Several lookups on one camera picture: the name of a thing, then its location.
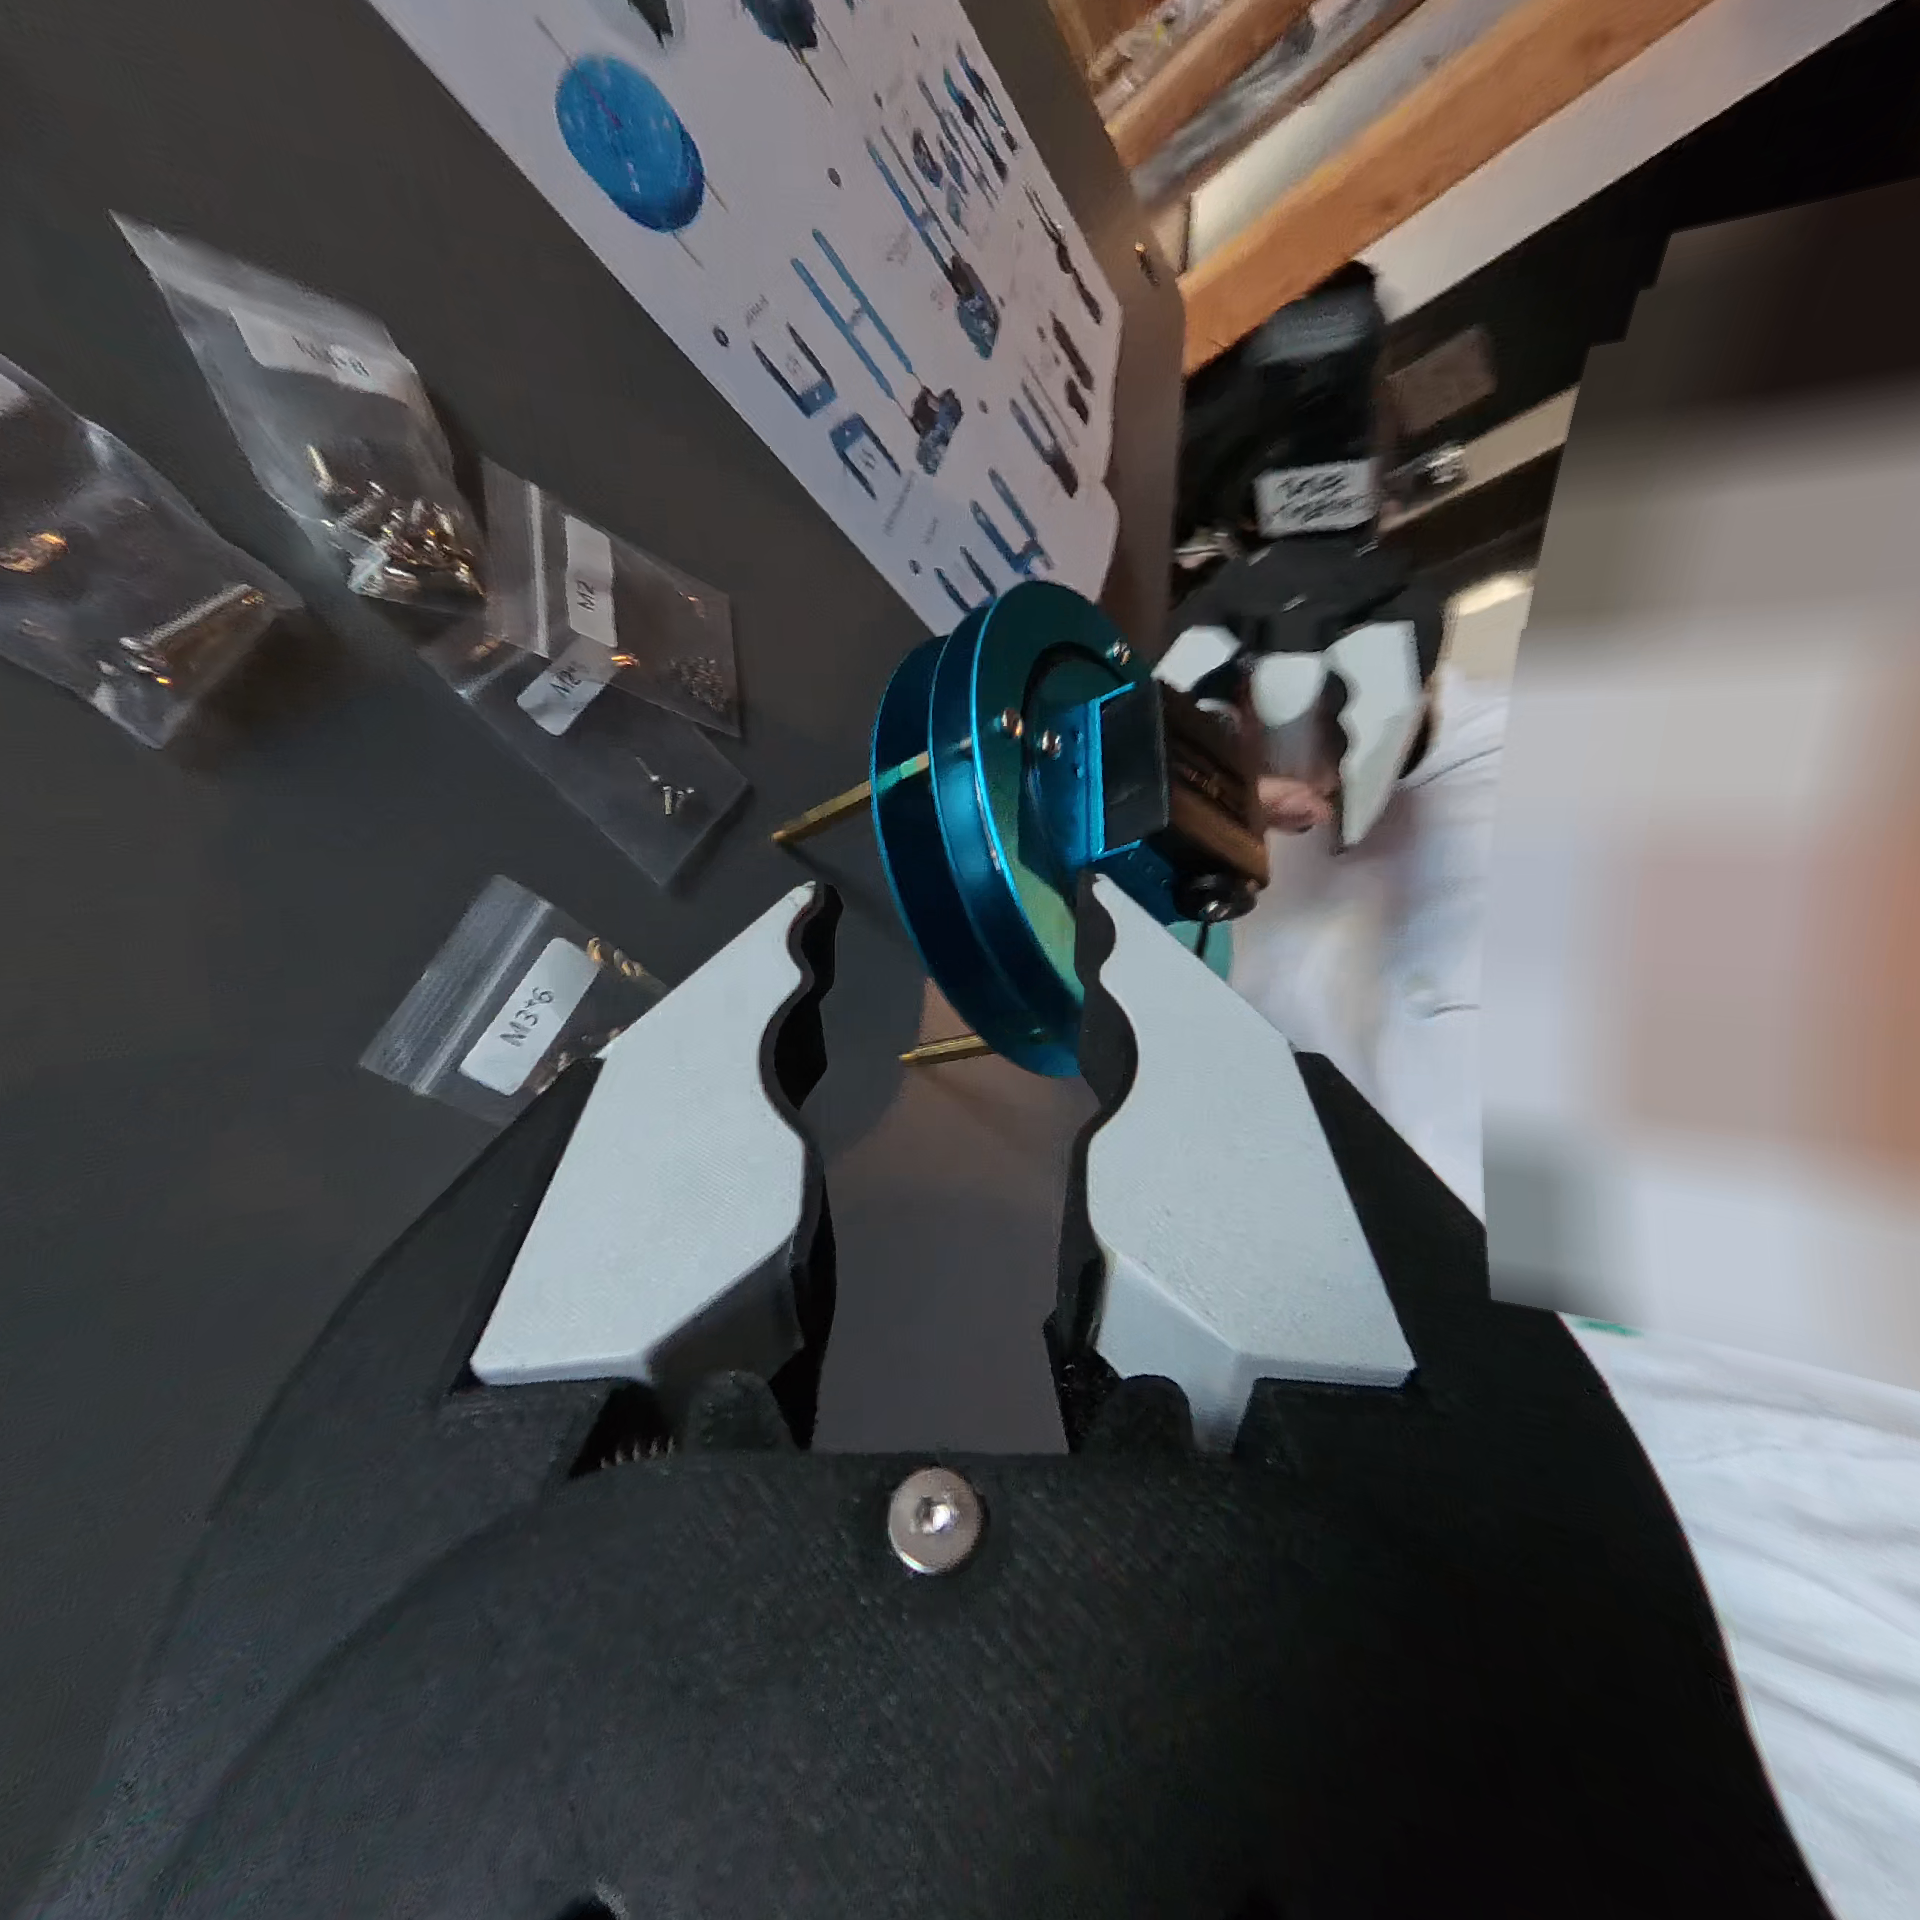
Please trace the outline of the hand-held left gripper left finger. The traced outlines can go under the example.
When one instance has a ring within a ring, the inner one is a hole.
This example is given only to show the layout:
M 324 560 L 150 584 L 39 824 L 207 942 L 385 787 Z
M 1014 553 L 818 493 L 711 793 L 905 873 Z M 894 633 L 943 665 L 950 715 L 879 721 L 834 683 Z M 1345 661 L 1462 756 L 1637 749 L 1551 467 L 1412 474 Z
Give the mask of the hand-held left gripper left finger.
M 482 1385 L 715 1373 L 813 1403 L 834 1310 L 825 1075 L 841 898 L 786 892 L 597 1058 L 593 1090 L 470 1353 Z

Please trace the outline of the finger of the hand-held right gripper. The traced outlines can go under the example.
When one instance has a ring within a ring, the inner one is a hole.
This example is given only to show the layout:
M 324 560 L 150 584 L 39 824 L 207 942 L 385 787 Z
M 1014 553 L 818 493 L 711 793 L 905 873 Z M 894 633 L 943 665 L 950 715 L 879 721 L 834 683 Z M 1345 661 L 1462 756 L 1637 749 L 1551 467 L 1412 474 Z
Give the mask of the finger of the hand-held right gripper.
M 1249 651 L 1221 626 L 1189 626 L 1154 665 L 1153 680 L 1197 708 L 1242 708 Z
M 1412 620 L 1382 620 L 1333 642 L 1333 677 L 1345 702 L 1338 723 L 1338 843 L 1353 851 L 1375 828 L 1417 733 L 1427 693 Z

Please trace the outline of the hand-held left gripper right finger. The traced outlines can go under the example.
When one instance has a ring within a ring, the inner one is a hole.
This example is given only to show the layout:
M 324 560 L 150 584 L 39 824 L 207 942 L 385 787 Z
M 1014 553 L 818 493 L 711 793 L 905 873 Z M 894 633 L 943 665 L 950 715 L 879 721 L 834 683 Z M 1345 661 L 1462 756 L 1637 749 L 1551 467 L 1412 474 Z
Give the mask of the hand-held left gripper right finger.
M 1066 1440 L 1146 1381 L 1193 1449 L 1233 1449 L 1266 1382 L 1399 1393 L 1415 1356 L 1297 1051 L 1111 877 L 1075 902 L 1079 1075 L 1058 1292 Z

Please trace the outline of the blue round robot arm base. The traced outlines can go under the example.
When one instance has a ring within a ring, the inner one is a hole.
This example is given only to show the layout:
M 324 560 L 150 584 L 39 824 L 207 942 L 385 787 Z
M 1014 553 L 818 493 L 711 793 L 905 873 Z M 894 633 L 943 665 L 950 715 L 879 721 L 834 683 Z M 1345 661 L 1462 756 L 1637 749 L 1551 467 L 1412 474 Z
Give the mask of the blue round robot arm base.
M 914 649 L 871 725 L 871 771 L 774 828 L 795 845 L 871 817 L 925 974 L 975 1050 L 1077 1069 L 1082 880 L 1114 880 L 1226 974 L 1269 884 L 1258 771 L 1234 721 L 1156 680 L 1106 613 L 1021 584 Z

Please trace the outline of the illustrated assembly manual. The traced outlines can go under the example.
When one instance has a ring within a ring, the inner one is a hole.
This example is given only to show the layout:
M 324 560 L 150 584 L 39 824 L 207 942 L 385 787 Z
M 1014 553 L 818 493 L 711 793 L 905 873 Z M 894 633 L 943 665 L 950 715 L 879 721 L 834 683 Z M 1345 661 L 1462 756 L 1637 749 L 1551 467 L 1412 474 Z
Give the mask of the illustrated assembly manual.
M 954 2 L 377 2 L 932 633 L 1097 602 L 1123 313 Z

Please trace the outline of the dark grey desk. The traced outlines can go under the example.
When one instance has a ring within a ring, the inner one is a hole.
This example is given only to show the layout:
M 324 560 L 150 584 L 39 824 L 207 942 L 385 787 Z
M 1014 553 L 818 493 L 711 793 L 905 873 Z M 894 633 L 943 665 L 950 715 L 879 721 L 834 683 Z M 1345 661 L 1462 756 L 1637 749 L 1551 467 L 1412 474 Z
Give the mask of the dark grey desk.
M 661 892 L 263 493 L 113 214 L 385 320 L 465 448 L 734 600 Z M 879 1461 L 572 1477 L 439 1348 L 514 1141 L 355 1066 L 493 873 L 683 977 L 921 622 L 371 5 L 4 5 L 4 354 L 308 614 L 149 752 L 4 668 L 4 1912 L 867 1916 L 1041 1844 Z

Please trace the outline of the person's right hand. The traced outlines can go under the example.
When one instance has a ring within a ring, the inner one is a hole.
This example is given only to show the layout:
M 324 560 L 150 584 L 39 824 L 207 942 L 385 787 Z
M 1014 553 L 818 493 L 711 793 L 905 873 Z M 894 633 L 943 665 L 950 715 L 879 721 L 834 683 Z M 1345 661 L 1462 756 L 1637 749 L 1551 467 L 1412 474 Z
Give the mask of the person's right hand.
M 1342 752 L 1329 742 L 1265 748 L 1258 795 L 1269 833 L 1302 835 L 1338 828 Z

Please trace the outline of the clear screw bag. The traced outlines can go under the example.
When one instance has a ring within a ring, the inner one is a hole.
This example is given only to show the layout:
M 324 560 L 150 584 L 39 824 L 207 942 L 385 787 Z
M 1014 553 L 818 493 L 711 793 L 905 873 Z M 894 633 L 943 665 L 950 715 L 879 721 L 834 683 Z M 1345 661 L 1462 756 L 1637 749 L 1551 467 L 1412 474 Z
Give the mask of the clear screw bag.
M 730 600 L 482 461 L 487 638 L 510 702 L 551 737 L 619 691 L 742 737 Z
M 169 748 L 302 611 L 129 444 L 2 364 L 2 658 Z
M 499 1129 L 661 996 L 666 982 L 652 970 L 493 876 L 358 1066 Z
M 657 884 L 742 809 L 750 781 L 690 721 L 615 686 L 599 641 L 551 658 L 467 622 L 415 646 L 484 732 Z
M 484 600 L 487 549 L 415 365 L 355 306 L 113 214 L 258 484 L 395 608 Z

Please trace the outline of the person in white shirt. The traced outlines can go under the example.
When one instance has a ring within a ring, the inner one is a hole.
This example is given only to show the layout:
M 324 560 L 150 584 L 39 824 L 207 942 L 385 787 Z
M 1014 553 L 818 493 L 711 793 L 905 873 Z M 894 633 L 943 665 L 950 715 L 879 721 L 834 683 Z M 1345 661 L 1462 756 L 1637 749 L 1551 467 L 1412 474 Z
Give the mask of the person in white shirt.
M 1334 852 L 1279 802 L 1233 986 L 1484 1218 L 1478 974 L 1506 691 L 1436 669 L 1431 740 Z M 1917 1913 L 1916 1393 L 1575 1322 L 1706 1578 L 1766 1777 L 1835 1916 Z

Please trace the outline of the wooden frame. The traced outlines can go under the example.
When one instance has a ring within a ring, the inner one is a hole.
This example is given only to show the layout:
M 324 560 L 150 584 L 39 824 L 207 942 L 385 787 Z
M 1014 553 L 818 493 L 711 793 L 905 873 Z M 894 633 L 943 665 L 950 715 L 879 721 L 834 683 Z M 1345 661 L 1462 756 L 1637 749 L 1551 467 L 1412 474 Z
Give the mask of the wooden frame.
M 1881 11 L 1411 5 L 1190 196 L 1185 373 L 1355 258 L 1437 299 Z

